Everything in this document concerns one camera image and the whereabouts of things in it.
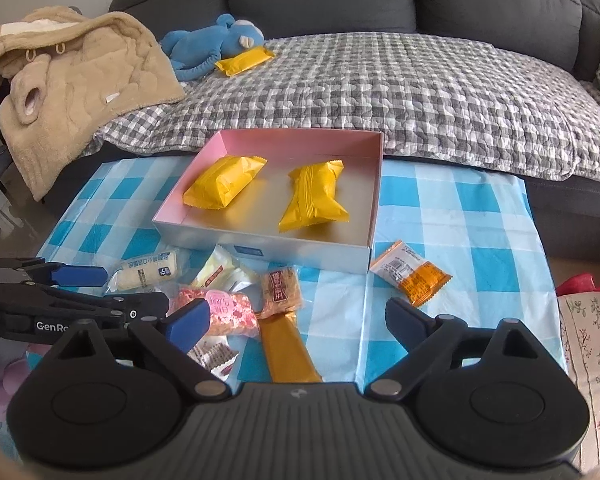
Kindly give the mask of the floral fabric bag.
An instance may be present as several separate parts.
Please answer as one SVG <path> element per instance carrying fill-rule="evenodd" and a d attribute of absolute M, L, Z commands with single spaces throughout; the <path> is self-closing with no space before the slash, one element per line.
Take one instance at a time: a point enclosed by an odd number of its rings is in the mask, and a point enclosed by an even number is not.
<path fill-rule="evenodd" d="M 600 292 L 558 298 L 568 375 L 590 410 L 590 423 L 574 463 L 580 471 L 600 466 Z"/>

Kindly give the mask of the white cream roll packet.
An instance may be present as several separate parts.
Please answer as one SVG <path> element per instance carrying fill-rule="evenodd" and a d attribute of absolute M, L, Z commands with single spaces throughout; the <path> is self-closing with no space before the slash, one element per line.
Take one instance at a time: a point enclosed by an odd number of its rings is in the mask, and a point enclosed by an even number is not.
<path fill-rule="evenodd" d="M 178 254 L 164 250 L 154 254 L 123 260 L 112 272 L 107 294 L 148 289 L 178 276 Z"/>

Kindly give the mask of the blue checkered tablecloth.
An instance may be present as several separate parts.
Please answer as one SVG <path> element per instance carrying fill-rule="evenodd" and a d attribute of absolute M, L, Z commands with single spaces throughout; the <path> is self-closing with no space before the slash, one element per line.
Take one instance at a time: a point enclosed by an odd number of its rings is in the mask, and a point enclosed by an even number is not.
<path fill-rule="evenodd" d="M 100 166 L 32 252 L 107 269 L 162 252 L 166 244 L 152 217 L 188 165 L 186 156 L 168 156 Z M 387 160 L 375 252 L 399 240 L 450 276 L 425 304 L 428 314 L 449 313 L 490 328 L 502 318 L 519 318 L 554 359 L 562 359 L 554 284 L 520 179 Z M 306 266 L 298 274 L 298 329 L 323 379 L 365 386 L 402 358 L 385 323 L 392 286 L 374 274 Z"/>

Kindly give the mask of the gold snack bar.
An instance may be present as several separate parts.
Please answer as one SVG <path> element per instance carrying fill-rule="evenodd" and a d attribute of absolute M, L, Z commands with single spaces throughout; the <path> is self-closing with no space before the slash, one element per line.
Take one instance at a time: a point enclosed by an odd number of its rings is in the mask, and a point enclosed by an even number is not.
<path fill-rule="evenodd" d="M 315 384 L 323 381 L 302 341 L 294 312 L 262 318 L 259 325 L 272 382 Z"/>

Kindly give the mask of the yellow snack on sofa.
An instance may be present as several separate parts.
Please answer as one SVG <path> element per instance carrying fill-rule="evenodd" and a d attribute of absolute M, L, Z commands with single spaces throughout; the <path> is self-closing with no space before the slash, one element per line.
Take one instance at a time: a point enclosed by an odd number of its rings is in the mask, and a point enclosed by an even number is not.
<path fill-rule="evenodd" d="M 273 58 L 275 58 L 274 52 L 259 46 L 242 52 L 234 58 L 224 58 L 224 60 L 216 62 L 215 67 L 225 76 L 233 77 L 248 72 Z"/>

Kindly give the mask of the large yellow snack pack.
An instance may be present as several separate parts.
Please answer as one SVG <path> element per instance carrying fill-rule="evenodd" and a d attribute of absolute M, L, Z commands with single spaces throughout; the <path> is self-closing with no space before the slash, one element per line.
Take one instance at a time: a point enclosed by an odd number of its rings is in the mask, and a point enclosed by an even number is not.
<path fill-rule="evenodd" d="M 279 232 L 348 222 L 349 211 L 336 200 L 337 181 L 344 169 L 340 159 L 294 168 L 288 174 L 292 194 L 278 222 Z"/>

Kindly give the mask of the red plastic object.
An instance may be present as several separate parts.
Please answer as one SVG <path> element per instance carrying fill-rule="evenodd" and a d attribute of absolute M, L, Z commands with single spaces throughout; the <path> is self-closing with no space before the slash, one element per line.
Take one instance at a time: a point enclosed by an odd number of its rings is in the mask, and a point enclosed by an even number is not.
<path fill-rule="evenodd" d="M 568 278 L 556 287 L 556 296 L 580 294 L 581 292 L 600 292 L 600 285 L 594 281 L 591 273 L 582 273 Z"/>

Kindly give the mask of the cream white cake packet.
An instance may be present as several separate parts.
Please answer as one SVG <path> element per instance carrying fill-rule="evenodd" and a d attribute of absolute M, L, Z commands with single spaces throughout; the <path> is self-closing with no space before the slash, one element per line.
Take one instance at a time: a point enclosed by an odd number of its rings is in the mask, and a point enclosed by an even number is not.
<path fill-rule="evenodd" d="M 221 245 L 216 245 L 197 275 L 190 282 L 193 288 L 240 292 L 257 284 L 259 275 Z"/>

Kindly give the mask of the pink rice cracker pack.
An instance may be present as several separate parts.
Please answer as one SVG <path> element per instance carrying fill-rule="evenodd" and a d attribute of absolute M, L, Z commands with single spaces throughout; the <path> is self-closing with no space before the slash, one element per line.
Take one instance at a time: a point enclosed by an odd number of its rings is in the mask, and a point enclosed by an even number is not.
<path fill-rule="evenodd" d="M 210 309 L 209 336 L 259 335 L 259 323 L 251 307 L 250 299 L 242 292 L 223 292 L 219 289 L 181 286 L 178 294 L 170 300 L 168 315 L 193 300 L 203 299 Z"/>

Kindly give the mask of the white nut kernels packet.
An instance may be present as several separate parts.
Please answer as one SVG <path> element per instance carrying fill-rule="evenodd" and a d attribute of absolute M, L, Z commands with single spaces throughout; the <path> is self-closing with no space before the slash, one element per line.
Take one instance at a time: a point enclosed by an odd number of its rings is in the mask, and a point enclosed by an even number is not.
<path fill-rule="evenodd" d="M 220 379 L 226 379 L 239 356 L 227 336 L 204 336 L 188 352 L 188 356 L 205 370 Z"/>

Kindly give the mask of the brown beef biscuit pack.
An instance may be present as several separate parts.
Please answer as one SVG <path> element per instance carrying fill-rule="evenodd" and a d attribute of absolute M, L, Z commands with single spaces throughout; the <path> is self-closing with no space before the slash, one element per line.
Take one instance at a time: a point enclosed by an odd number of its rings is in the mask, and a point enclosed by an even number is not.
<path fill-rule="evenodd" d="M 284 266 L 262 274 L 260 286 L 262 306 L 257 317 L 261 320 L 294 312 L 303 306 L 300 281 L 293 266 Z"/>

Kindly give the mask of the beige fleece jacket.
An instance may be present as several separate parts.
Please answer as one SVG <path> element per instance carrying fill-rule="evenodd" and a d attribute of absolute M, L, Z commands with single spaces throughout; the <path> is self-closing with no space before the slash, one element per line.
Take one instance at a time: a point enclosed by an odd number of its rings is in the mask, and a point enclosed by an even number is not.
<path fill-rule="evenodd" d="M 46 6 L 0 25 L 0 129 L 35 200 L 102 126 L 184 96 L 154 34 L 124 12 Z"/>

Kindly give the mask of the yellow pillow snack pack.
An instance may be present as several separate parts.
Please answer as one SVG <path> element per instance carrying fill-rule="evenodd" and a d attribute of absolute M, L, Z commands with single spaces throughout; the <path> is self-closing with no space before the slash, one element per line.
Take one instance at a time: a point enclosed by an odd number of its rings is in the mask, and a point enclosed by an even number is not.
<path fill-rule="evenodd" d="M 225 155 L 204 170 L 183 194 L 183 204 L 207 210 L 226 208 L 268 163 L 260 156 Z"/>

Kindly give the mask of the grey checkered quilt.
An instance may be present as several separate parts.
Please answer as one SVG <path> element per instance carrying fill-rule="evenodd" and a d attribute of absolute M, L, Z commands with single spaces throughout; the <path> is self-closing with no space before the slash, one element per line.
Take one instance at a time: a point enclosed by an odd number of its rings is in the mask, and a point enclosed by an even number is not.
<path fill-rule="evenodd" d="M 600 182 L 600 104 L 570 73 L 484 42 L 397 32 L 274 39 L 273 57 L 100 128 L 135 155 L 200 150 L 218 131 L 376 131 L 388 155 L 562 181 Z"/>

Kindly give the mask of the purple plush object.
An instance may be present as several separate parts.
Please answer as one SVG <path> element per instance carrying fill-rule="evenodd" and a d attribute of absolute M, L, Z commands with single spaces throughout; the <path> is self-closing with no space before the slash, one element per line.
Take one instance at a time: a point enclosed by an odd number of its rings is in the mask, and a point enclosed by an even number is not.
<path fill-rule="evenodd" d="M 0 422 L 6 418 L 12 397 L 30 375 L 29 350 L 26 342 L 0 339 Z"/>

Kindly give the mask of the blue plush toy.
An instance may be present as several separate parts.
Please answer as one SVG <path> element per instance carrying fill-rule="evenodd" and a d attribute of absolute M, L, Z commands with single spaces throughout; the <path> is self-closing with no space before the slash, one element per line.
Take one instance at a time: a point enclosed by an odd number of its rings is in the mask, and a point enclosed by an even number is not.
<path fill-rule="evenodd" d="M 215 63 L 234 58 L 264 45 L 264 33 L 253 22 L 221 14 L 214 25 L 192 30 L 172 30 L 160 40 L 178 81 L 193 81 L 207 76 Z"/>

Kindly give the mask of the orange white snack packet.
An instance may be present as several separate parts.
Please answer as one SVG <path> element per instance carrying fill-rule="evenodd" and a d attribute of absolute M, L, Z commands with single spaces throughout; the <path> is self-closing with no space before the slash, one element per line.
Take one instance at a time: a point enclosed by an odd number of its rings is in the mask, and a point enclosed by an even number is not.
<path fill-rule="evenodd" d="M 397 240 L 370 264 L 370 272 L 397 290 L 415 308 L 426 304 L 452 276 Z"/>

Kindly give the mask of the silver pink open box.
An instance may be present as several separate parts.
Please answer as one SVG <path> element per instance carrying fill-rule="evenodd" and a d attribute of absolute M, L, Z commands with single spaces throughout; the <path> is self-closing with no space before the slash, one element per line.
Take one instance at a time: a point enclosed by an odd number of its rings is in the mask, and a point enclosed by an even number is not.
<path fill-rule="evenodd" d="M 364 274 L 372 261 L 384 140 L 379 132 L 341 129 L 221 130 L 186 167 L 152 218 L 164 242 L 206 250 L 224 246 L 237 257 Z M 183 195 L 196 177 L 225 155 L 268 161 L 223 210 L 189 207 Z M 339 159 L 336 200 L 347 222 L 279 232 L 298 167 Z"/>

